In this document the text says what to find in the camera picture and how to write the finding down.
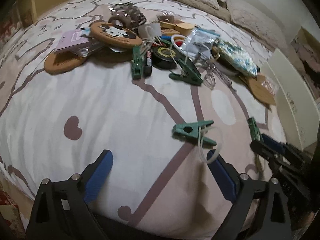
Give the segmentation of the green clothespin with white tie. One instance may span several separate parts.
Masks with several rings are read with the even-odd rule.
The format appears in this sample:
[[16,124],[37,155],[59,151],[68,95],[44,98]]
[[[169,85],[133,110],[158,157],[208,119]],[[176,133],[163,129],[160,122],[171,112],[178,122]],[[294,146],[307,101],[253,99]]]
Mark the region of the green clothespin with white tie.
[[203,142],[206,146],[213,147],[217,145],[217,142],[204,135],[204,130],[211,128],[213,123],[213,120],[208,120],[176,124],[172,129],[172,133],[174,136],[184,137],[192,142]]

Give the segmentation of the black round tin gold emblem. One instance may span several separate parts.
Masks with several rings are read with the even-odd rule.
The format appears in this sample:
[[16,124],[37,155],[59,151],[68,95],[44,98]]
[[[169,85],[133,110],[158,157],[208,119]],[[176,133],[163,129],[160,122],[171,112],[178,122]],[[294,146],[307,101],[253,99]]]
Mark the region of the black round tin gold emblem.
[[178,59],[178,52],[168,47],[153,47],[151,53],[152,65],[159,69],[173,70],[177,67],[174,60]]

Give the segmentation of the white storage box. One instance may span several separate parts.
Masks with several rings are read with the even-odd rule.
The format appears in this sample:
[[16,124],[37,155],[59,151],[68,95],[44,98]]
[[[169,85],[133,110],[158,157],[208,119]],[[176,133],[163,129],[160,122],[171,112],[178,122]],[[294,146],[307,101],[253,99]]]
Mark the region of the white storage box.
[[287,142],[300,150],[316,143],[319,110],[289,59],[276,49],[260,70],[278,86],[276,108]]

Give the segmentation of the wooden board right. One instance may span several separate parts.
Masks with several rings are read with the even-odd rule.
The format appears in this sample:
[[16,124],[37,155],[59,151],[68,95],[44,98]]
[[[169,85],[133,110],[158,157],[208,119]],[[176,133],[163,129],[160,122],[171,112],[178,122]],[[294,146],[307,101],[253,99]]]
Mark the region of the wooden board right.
[[240,75],[240,80],[243,81],[249,88],[252,95],[262,104],[276,105],[274,95],[265,87],[266,76],[258,73],[257,77],[249,77]]

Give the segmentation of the blue floral fabric pouch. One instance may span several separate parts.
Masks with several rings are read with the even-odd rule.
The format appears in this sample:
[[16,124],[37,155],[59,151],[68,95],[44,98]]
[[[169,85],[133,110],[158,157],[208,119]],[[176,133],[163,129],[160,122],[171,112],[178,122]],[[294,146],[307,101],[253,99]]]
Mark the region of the blue floral fabric pouch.
[[234,69],[245,76],[256,78],[258,74],[257,65],[247,51],[231,42],[217,38],[215,46],[219,52],[220,59],[227,62]]

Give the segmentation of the green clothespin with loop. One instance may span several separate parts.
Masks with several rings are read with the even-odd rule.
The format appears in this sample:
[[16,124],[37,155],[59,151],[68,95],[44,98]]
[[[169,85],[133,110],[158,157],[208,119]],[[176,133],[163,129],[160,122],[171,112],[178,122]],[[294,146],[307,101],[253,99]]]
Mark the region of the green clothespin with loop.
[[178,64],[181,67],[181,74],[171,73],[169,78],[176,81],[182,81],[194,86],[200,86],[203,83],[200,72],[195,65],[185,63],[182,59],[178,59]]

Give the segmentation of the cartoon animal bed sheet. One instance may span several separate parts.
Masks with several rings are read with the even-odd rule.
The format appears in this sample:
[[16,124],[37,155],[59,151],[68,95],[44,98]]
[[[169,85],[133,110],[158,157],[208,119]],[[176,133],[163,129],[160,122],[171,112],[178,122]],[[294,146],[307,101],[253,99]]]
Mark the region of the cartoon animal bed sheet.
[[278,141],[285,135],[275,107],[266,108],[237,82],[214,89],[173,81],[154,69],[133,81],[128,62],[88,59],[60,75],[43,69],[66,31],[107,20],[110,7],[132,2],[149,21],[172,11],[214,30],[262,65],[271,52],[252,36],[206,12],[168,0],[73,0],[1,46],[1,171],[29,198],[44,178],[65,180],[104,150],[113,153],[107,182],[92,204],[108,218],[157,235],[210,239],[231,204],[197,146],[175,139],[183,122],[213,120],[208,137],[239,172],[257,178],[247,119]]

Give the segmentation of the silver foil packet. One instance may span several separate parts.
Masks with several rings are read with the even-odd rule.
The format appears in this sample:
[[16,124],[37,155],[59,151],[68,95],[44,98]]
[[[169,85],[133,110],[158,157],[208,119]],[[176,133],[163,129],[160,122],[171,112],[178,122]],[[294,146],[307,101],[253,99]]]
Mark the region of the silver foil packet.
[[220,38],[220,34],[213,30],[207,30],[196,27],[191,31],[191,34],[187,37],[185,49],[187,55],[195,59],[198,54],[201,58],[209,59],[212,51],[212,47],[216,39]]

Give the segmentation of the black marker pen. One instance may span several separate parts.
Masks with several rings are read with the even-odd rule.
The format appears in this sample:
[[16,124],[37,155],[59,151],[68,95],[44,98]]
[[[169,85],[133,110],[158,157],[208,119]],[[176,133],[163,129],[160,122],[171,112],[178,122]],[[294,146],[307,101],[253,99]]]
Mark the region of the black marker pen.
[[143,75],[145,77],[149,77],[152,74],[152,57],[151,56],[152,56],[151,51],[148,50],[146,52],[145,62],[143,67]]

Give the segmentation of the plain cork coaster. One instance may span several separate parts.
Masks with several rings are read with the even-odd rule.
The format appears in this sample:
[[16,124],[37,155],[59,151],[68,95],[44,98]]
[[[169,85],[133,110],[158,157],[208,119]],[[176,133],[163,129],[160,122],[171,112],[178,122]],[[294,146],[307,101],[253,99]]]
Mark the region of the plain cork coaster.
[[51,52],[45,59],[44,71],[50,75],[62,74],[79,67],[87,60],[70,51],[56,54]]

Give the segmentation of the beige fluffy pillow large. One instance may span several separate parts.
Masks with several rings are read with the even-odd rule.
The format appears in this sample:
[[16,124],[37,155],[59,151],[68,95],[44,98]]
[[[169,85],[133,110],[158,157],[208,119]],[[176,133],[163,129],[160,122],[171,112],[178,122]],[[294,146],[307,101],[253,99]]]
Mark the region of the beige fluffy pillow large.
[[227,0],[231,22],[263,40],[273,49],[288,53],[288,45],[282,29],[266,14],[243,0]]

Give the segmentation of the wooden oval box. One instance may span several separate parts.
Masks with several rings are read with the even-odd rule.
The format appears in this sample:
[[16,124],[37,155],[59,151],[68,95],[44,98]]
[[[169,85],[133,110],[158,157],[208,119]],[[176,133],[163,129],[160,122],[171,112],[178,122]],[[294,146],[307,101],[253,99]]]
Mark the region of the wooden oval box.
[[185,22],[169,23],[159,21],[159,24],[161,26],[161,32],[164,36],[172,36],[176,34],[188,36],[195,28],[194,24]]

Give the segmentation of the pink notebook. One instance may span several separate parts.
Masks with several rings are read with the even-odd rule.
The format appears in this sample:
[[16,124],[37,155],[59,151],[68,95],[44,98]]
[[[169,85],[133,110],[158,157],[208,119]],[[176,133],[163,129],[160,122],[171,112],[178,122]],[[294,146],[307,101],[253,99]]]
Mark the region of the pink notebook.
[[55,53],[63,53],[76,48],[82,48],[90,44],[90,39],[85,35],[84,29],[74,29],[63,33],[61,36]]

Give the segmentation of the panda cork coaster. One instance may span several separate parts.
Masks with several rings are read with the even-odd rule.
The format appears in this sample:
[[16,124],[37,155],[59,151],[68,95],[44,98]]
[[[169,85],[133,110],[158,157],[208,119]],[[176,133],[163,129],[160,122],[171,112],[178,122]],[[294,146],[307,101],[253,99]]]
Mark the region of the panda cork coaster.
[[140,46],[142,39],[130,29],[107,22],[94,22],[90,25],[91,34],[105,44],[131,49]]

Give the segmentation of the brown scrunchie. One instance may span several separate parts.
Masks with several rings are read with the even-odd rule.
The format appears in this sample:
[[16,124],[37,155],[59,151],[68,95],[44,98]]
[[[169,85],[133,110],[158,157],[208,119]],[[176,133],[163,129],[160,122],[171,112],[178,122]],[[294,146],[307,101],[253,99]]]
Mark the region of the brown scrunchie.
[[157,14],[157,19],[161,22],[174,23],[175,22],[175,14],[173,12],[161,12]]

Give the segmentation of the brown hair claw clip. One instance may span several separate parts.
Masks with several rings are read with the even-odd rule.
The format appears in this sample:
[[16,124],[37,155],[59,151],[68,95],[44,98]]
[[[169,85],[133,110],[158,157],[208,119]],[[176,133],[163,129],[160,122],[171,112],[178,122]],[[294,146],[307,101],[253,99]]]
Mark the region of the brown hair claw clip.
[[113,23],[131,30],[137,29],[140,25],[146,23],[144,14],[131,2],[115,4],[110,8],[110,11],[111,17],[108,23]]

